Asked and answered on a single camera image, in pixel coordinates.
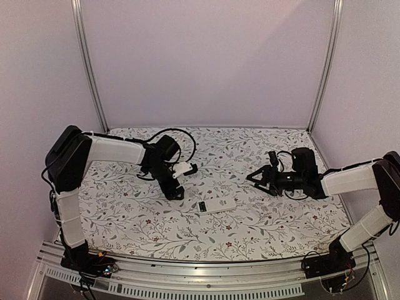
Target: floral tablecloth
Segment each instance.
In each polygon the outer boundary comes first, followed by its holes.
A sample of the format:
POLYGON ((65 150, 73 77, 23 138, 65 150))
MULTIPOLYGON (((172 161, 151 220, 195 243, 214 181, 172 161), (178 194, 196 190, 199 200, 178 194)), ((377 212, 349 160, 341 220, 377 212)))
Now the floral tablecloth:
MULTIPOLYGON (((159 128, 113 129, 110 134, 146 139, 159 128)), ((268 151, 314 146, 305 131, 186 128, 197 142, 199 171, 182 176, 182 201, 164 198, 156 181, 136 177, 138 166, 94 162, 81 190, 81 221, 89 246, 114 253, 191 261, 237 261, 324 252, 349 226, 340 200, 296 201, 271 197, 245 180, 267 164, 268 151), (196 203, 234 198, 234 211, 199 216, 196 203)), ((169 132, 188 157, 192 142, 169 132)), ((323 164, 316 153, 317 164, 323 164)), ((291 158, 281 157, 285 169, 291 158)))

